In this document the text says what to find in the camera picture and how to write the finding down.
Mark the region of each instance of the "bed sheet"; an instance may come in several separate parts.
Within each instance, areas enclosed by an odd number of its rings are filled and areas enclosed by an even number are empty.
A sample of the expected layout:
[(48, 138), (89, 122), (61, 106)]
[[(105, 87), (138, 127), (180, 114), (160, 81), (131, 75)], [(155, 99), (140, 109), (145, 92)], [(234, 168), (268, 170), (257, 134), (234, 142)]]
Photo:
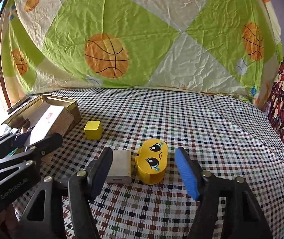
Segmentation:
[[(284, 144), (266, 115), (229, 97), (153, 89), (70, 89), (53, 94), (75, 98), (82, 121), (65, 137), (41, 175), (72, 175), (96, 159), (105, 146), (132, 152), (149, 138), (169, 147), (164, 180), (157, 185), (139, 181), (132, 168), (131, 184), (105, 183), (91, 210), (102, 238), (182, 238), (192, 225), (197, 203), (184, 189), (174, 163), (174, 150), (184, 147), (191, 159), (217, 177), (243, 176), (270, 225), (273, 237), (284, 238)], [(84, 125), (100, 120), (99, 141), (85, 139)], [(35, 188), (15, 202), (21, 215)], [(219, 238), (225, 208), (220, 199), (213, 238)], [(63, 215), (66, 234), (75, 238), (68, 198)]]

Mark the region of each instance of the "gold box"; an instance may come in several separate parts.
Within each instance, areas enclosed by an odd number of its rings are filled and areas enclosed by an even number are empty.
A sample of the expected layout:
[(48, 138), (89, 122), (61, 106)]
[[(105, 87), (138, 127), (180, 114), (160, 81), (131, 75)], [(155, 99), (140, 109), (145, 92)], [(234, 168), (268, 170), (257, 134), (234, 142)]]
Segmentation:
[(82, 119), (76, 99), (51, 94), (42, 94), (21, 107), (17, 112), (13, 113), (9, 118), (7, 118), (2, 124), (8, 124), (11, 128), (20, 128), (21, 123), (25, 122), (25, 120), (44, 102), (47, 102), (50, 105), (64, 106), (72, 114), (74, 120), (67, 130), (66, 134), (71, 129), (73, 129)]

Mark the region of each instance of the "yellow toy with sad face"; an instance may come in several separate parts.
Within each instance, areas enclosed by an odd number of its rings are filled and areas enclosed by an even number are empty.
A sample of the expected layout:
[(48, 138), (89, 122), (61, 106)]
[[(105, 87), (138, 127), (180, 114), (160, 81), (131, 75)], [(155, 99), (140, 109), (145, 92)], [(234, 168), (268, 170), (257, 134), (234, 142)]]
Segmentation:
[(135, 157), (138, 175), (145, 184), (153, 185), (163, 180), (167, 166), (168, 147), (159, 139), (146, 140)]

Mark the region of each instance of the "metal screw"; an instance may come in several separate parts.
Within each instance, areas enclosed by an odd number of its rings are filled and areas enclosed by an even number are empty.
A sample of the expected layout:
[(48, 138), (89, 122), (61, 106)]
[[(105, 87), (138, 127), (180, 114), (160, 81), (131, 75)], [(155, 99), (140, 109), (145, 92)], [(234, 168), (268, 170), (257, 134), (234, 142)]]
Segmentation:
[(31, 165), (31, 164), (33, 164), (33, 161), (32, 161), (32, 160), (26, 161), (25, 164), (26, 164), (26, 165)]
[(86, 171), (85, 171), (85, 170), (80, 170), (80, 171), (78, 171), (78, 172), (76, 173), (76, 175), (79, 176), (79, 177), (83, 177), (83, 176), (86, 175)]
[(44, 177), (43, 181), (44, 182), (50, 182), (50, 181), (52, 181), (52, 177), (51, 176)]
[(243, 178), (243, 177), (240, 177), (240, 176), (236, 177), (235, 180), (236, 180), (238, 183), (244, 183), (244, 182), (245, 182), (244, 178)]
[(210, 171), (203, 171), (203, 172), (202, 172), (202, 175), (203, 175), (204, 177), (206, 177), (206, 178), (209, 178), (209, 177), (212, 176), (212, 173), (211, 173)]

